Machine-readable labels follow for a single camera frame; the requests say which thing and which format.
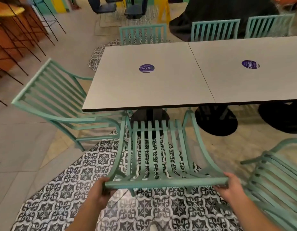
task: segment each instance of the forearm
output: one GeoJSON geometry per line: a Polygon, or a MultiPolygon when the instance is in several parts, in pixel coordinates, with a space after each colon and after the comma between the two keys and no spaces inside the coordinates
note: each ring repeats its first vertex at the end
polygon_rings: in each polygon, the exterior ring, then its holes
{"type": "Polygon", "coordinates": [[[100,212],[98,204],[87,199],[66,231],[95,231],[100,212]]]}
{"type": "Polygon", "coordinates": [[[247,195],[236,197],[230,205],[244,231],[282,231],[258,209],[247,195]]]}

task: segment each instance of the purple sticker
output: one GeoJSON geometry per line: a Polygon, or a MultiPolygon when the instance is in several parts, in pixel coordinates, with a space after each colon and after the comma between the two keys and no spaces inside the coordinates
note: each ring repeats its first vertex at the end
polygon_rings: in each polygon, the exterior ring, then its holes
{"type": "Polygon", "coordinates": [[[260,67],[257,62],[250,60],[242,61],[242,65],[248,69],[258,69],[260,67]]]}
{"type": "Polygon", "coordinates": [[[155,67],[151,64],[144,64],[142,66],[140,66],[139,70],[143,73],[150,73],[152,71],[154,71],[155,67]]]}

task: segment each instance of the yellow wet floor sign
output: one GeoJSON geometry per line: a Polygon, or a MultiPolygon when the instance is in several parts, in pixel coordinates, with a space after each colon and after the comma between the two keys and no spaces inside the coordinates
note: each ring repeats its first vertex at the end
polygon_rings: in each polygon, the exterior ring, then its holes
{"type": "Polygon", "coordinates": [[[170,16],[170,7],[169,7],[169,1],[168,0],[162,0],[160,2],[158,22],[162,21],[162,15],[164,14],[164,11],[166,11],[167,24],[169,24],[169,22],[171,20],[171,16],[170,16]]]}

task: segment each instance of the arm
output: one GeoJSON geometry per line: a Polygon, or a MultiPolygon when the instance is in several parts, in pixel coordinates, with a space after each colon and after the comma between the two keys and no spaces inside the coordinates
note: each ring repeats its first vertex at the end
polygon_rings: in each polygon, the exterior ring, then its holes
{"type": "Polygon", "coordinates": [[[214,189],[230,204],[245,231],[282,231],[247,197],[237,176],[224,174],[229,177],[229,187],[215,186],[214,189]]]}
{"type": "Polygon", "coordinates": [[[115,193],[115,190],[112,190],[106,195],[102,194],[103,183],[108,180],[109,178],[102,177],[94,183],[87,199],[66,231],[94,231],[96,229],[101,210],[107,206],[109,199],[115,193]]]}

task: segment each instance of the black cover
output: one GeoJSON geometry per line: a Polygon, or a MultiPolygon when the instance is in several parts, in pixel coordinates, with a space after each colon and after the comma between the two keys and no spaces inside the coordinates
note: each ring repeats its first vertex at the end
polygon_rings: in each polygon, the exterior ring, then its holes
{"type": "Polygon", "coordinates": [[[271,0],[190,0],[185,12],[170,21],[169,28],[181,40],[190,41],[192,22],[241,19],[238,38],[243,38],[249,17],[273,14],[279,12],[271,0]]]}

